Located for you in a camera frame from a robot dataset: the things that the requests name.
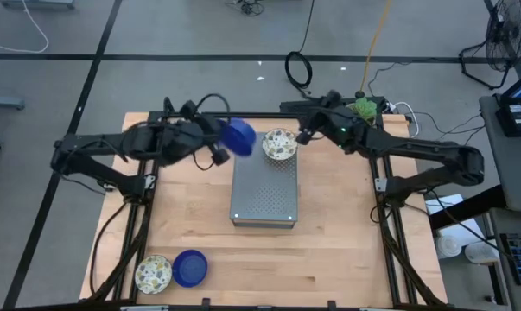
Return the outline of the black desk bar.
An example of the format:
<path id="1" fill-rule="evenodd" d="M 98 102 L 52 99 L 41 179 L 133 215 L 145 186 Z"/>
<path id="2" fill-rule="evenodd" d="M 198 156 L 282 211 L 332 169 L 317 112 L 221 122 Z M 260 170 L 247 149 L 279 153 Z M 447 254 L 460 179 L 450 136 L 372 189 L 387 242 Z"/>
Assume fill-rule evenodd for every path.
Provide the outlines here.
<path id="1" fill-rule="evenodd" d="M 440 197 L 436 193 L 433 193 L 433 196 L 441 204 Z M 440 212 L 429 216 L 429 223 L 432 230 L 438 230 L 456 222 L 480 216 L 492 208 L 507 208 L 501 185 L 491 187 L 453 206 L 444 206 Z"/>

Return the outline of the black floor fan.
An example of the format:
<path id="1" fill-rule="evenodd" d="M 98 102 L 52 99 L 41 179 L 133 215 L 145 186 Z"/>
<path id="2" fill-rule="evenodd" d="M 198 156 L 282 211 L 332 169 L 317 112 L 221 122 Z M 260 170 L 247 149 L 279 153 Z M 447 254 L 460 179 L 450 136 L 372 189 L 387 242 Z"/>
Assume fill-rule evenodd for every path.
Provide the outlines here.
<path id="1" fill-rule="evenodd" d="M 482 43 L 464 48 L 459 53 L 461 73 L 487 87 L 490 91 L 501 88 L 511 69 L 521 61 L 521 0 L 484 0 L 489 18 Z M 486 63 L 503 74 L 497 86 L 491 85 L 468 72 L 465 54 L 485 49 Z"/>

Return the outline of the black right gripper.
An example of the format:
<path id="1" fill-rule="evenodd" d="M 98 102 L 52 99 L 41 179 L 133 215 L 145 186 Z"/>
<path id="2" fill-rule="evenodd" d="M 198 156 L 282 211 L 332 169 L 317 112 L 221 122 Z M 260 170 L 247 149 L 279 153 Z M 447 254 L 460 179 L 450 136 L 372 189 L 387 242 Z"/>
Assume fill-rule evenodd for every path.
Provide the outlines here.
<path id="1" fill-rule="evenodd" d="M 301 126 L 296 137 L 300 145 L 308 145 L 324 137 L 343 151 L 357 151 L 355 126 L 359 117 L 345 105 L 333 109 L 311 108 L 301 117 Z"/>

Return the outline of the speckled mini bowl yellow outside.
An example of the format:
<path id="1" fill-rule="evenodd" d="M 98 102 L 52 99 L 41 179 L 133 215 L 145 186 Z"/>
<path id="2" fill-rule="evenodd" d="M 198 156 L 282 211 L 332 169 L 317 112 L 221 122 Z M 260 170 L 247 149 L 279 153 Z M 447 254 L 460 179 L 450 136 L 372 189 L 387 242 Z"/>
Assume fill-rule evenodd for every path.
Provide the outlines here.
<path id="1" fill-rule="evenodd" d="M 298 149 L 296 135 L 284 128 L 270 130 L 262 139 L 262 148 L 272 160 L 288 160 L 295 155 Z"/>
<path id="2" fill-rule="evenodd" d="M 164 256 L 151 255 L 137 266 L 134 283 L 146 295 L 156 295 L 168 287 L 172 279 L 171 262 Z"/>

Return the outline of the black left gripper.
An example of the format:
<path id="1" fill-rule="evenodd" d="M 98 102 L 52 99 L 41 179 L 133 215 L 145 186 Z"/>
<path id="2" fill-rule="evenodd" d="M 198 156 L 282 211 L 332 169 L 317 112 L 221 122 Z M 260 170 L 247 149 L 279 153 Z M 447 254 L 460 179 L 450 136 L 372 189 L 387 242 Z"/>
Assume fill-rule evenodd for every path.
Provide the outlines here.
<path id="1" fill-rule="evenodd" d="M 218 147 L 224 121 L 216 117 L 203 116 L 190 121 L 180 119 L 172 123 L 162 122 L 158 162 L 175 164 L 202 148 L 207 148 L 213 164 L 220 166 L 230 159 L 223 148 Z"/>

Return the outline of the grey desk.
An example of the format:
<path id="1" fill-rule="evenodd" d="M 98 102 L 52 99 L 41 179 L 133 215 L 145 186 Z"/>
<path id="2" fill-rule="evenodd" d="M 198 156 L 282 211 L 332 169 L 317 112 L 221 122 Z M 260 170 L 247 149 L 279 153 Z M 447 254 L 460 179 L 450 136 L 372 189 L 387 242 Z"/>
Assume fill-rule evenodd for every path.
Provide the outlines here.
<path id="1" fill-rule="evenodd" d="M 481 97 L 479 104 L 505 200 L 510 209 L 521 211 L 521 137 L 504 134 L 495 97 Z"/>

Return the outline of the grey perforated metal shelf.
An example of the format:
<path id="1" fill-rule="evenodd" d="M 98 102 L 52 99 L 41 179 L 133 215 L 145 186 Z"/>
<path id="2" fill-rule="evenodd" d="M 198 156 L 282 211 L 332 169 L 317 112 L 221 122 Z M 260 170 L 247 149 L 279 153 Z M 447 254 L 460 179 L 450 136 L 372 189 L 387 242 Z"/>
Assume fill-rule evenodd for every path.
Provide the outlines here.
<path id="1" fill-rule="evenodd" d="M 298 152 L 270 159 L 258 132 L 252 154 L 234 161 L 229 212 L 235 226 L 291 229 L 298 220 Z"/>

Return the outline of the grey furniture base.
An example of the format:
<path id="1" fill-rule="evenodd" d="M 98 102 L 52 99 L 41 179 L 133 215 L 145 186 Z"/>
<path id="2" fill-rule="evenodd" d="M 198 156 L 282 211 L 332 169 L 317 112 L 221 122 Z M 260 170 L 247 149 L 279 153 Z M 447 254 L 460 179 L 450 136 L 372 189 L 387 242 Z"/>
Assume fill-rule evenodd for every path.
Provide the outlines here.
<path id="1" fill-rule="evenodd" d="M 0 0 L 0 4 L 5 8 L 62 8 L 73 10 L 74 0 Z"/>

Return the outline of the plant in white patterned pot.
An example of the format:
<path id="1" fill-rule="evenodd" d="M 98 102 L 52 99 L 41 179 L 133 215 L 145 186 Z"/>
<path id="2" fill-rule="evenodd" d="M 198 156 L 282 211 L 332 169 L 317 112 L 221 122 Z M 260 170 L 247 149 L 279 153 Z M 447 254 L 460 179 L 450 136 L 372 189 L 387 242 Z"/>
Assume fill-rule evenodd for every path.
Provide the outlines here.
<path id="1" fill-rule="evenodd" d="M 357 98 L 346 106 L 369 124 L 373 124 L 378 113 L 378 105 L 368 98 Z"/>

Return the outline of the white paper sheets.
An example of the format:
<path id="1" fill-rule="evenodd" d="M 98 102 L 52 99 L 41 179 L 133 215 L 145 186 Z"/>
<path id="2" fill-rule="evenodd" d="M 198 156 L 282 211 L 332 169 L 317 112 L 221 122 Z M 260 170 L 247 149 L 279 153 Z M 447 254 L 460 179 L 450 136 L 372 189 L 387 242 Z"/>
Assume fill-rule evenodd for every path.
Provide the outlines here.
<path id="1" fill-rule="evenodd" d="M 440 212 L 444 206 L 450 207 L 455 204 L 461 203 L 463 201 L 463 198 L 460 194 L 453 194 L 449 196 L 440 197 L 439 200 L 441 201 L 441 204 L 438 203 L 437 199 L 425 201 L 425 205 L 429 214 Z M 480 241 L 480 239 L 473 235 L 469 230 L 467 230 L 466 227 L 474 231 L 481 238 L 484 237 L 482 230 L 480 229 L 479 225 L 477 224 L 474 218 L 463 220 L 460 225 L 450 225 L 442 229 L 438 229 L 436 231 L 436 236 L 452 237 L 459 243 L 461 247 Z"/>

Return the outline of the blue mini bowl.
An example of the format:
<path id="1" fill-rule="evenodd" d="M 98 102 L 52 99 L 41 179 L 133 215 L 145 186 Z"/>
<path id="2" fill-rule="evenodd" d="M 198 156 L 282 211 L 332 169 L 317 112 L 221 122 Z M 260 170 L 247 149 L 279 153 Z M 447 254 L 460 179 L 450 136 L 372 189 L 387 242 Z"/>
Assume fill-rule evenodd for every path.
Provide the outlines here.
<path id="1" fill-rule="evenodd" d="M 206 278 L 207 271 L 208 261 L 197 250 L 185 250 L 173 262 L 173 278 L 184 288 L 200 285 Z"/>
<path id="2" fill-rule="evenodd" d="M 241 118 L 221 120 L 220 141 L 236 156 L 250 156 L 256 143 L 257 134 L 252 126 Z"/>

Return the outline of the grey furniture foot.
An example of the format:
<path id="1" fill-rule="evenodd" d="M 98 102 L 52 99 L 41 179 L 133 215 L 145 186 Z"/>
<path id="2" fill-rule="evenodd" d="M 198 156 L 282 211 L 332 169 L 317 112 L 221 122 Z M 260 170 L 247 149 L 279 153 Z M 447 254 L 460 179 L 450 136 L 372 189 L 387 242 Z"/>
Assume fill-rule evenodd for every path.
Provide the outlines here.
<path id="1" fill-rule="evenodd" d="M 25 102 L 22 98 L 0 96 L 0 107 L 13 108 L 21 111 L 25 109 Z"/>

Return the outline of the black labelled device box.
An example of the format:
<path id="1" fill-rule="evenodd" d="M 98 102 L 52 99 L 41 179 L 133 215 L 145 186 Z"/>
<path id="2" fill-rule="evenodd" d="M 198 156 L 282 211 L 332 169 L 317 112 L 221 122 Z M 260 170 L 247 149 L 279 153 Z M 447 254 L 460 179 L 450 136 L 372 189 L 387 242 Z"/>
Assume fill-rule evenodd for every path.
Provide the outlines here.
<path id="1" fill-rule="evenodd" d="M 521 103 L 500 105 L 496 117 L 506 136 L 521 136 Z"/>

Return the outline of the white round roll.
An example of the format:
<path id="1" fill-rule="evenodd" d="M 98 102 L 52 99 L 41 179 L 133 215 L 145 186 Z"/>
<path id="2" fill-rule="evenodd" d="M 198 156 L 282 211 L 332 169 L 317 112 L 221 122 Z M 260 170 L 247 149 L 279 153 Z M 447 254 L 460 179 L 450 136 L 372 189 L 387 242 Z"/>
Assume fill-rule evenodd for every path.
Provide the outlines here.
<path id="1" fill-rule="evenodd" d="M 479 241 L 465 247 L 467 260 L 475 264 L 496 263 L 499 260 L 499 252 L 496 249 L 496 241 Z"/>
<path id="2" fill-rule="evenodd" d="M 456 257 L 461 254 L 460 242 L 453 236 L 435 238 L 435 250 L 439 259 Z"/>

